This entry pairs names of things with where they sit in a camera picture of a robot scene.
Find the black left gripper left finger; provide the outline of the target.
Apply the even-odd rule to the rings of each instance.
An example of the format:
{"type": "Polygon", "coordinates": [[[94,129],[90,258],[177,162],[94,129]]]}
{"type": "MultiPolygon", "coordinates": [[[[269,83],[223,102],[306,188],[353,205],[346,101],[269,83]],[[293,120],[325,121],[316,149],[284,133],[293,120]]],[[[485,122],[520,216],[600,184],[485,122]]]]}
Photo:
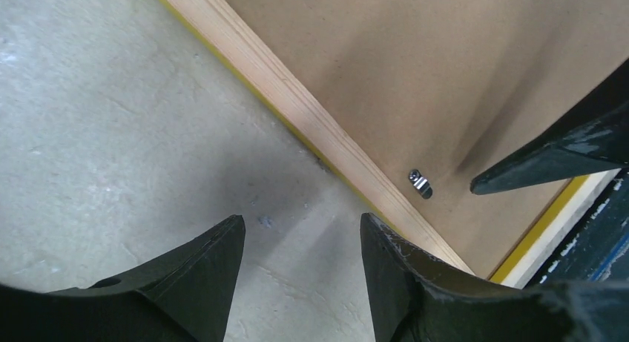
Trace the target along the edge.
{"type": "Polygon", "coordinates": [[[3,341],[222,341],[246,225],[232,215],[193,240],[85,289],[1,286],[3,341]]]}

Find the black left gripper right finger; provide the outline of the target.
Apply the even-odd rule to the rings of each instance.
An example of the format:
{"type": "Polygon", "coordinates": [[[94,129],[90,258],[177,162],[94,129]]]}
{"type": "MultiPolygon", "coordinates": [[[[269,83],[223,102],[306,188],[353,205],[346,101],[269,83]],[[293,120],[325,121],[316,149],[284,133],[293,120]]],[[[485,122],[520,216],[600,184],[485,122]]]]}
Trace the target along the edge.
{"type": "Polygon", "coordinates": [[[628,284],[567,281],[515,289],[476,277],[360,219],[377,341],[626,341],[628,284]]]}

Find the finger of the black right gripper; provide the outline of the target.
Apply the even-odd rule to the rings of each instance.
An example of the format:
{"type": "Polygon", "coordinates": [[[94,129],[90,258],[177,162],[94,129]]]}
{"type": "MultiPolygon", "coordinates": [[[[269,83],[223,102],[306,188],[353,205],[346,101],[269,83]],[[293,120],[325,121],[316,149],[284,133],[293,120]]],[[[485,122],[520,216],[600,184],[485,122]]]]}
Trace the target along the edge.
{"type": "Polygon", "coordinates": [[[538,137],[475,177],[476,195],[628,166],[628,63],[538,137]]]}

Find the yellow wooden picture frame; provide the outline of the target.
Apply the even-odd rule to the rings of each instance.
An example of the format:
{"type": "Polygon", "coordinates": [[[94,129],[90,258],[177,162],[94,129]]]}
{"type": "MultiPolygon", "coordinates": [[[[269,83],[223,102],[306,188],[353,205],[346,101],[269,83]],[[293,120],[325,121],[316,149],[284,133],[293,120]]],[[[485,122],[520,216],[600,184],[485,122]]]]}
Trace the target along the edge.
{"type": "MultiPolygon", "coordinates": [[[[225,0],[159,0],[310,151],[411,243],[448,264],[468,265],[374,164],[364,150],[272,53],[225,0]]],[[[559,249],[616,171],[571,180],[490,275],[492,282],[521,288],[559,249]]]]}

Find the brown backing board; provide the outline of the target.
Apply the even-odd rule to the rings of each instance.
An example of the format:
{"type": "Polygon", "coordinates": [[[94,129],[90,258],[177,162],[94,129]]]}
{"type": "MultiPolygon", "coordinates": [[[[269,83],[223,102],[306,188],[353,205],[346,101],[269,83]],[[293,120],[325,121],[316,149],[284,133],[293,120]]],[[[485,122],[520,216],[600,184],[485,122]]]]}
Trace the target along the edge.
{"type": "Polygon", "coordinates": [[[470,182],[628,57],[628,0],[226,0],[479,276],[561,188],[470,182]]]}

